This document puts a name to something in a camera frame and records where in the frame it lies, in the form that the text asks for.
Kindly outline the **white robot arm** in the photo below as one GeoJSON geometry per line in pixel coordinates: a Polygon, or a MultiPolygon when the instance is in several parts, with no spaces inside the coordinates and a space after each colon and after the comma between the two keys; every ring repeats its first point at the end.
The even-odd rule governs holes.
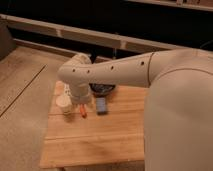
{"type": "Polygon", "coordinates": [[[156,51],[96,64],[78,54],[58,77],[76,103],[90,83],[147,87],[145,171],[213,171],[212,51],[156,51]]]}

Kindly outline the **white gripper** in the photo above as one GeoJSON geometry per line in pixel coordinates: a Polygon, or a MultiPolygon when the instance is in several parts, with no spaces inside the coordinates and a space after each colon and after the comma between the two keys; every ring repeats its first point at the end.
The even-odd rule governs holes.
{"type": "Polygon", "coordinates": [[[74,104],[87,104],[91,102],[91,90],[88,84],[70,84],[70,98],[74,104]]]}

